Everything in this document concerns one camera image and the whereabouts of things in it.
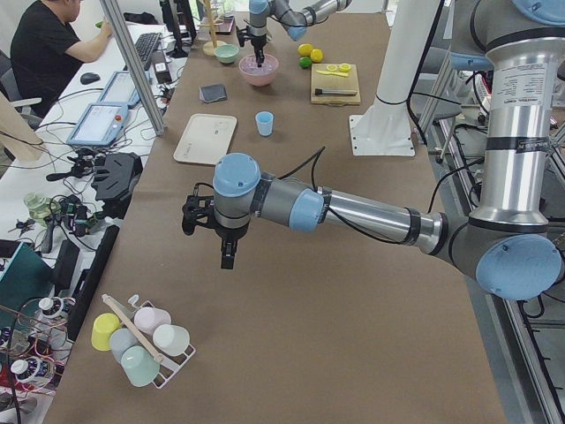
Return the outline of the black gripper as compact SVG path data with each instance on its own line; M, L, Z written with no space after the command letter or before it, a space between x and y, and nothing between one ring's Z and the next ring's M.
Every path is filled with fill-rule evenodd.
M214 188L209 183L197 182L182 207L182 230L191 236L197 226L214 230L222 239L221 268L233 269L237 254L237 241L248 231L250 217L227 216L217 206L215 195L199 195L201 186Z
M254 47L254 55L258 67L264 64L263 48L271 41L271 34L265 29L261 34L257 34L253 26L247 25L244 28L236 27L236 37L240 47L244 47L246 42L250 42Z

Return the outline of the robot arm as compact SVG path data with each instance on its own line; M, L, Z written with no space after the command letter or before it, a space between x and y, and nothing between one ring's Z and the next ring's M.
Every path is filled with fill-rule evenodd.
M563 2L456 2L451 64L493 72L478 206L458 216L397 205L415 193L416 161L427 157L412 143L408 107L441 8L440 1L399 4L374 102L350 118L353 156L337 165L348 177L366 171L363 183L344 193L303 182L294 171L278 177L251 156L231 153L215 165L212 193L187 197L184 233L214 231L229 269L254 217L303 232L334 223L388 245L415 246L503 299L532 299L555 284L564 261L539 203L564 59Z
M261 67L265 61L263 49L267 44L267 19L278 22L288 36L297 41L305 35L307 28L325 21L331 14L344 11L351 4L351 0L318 1L308 5L301 11L295 11L286 0L251 0L249 6L249 19L244 28L236 27L236 36L239 46L243 48L250 42L256 64Z

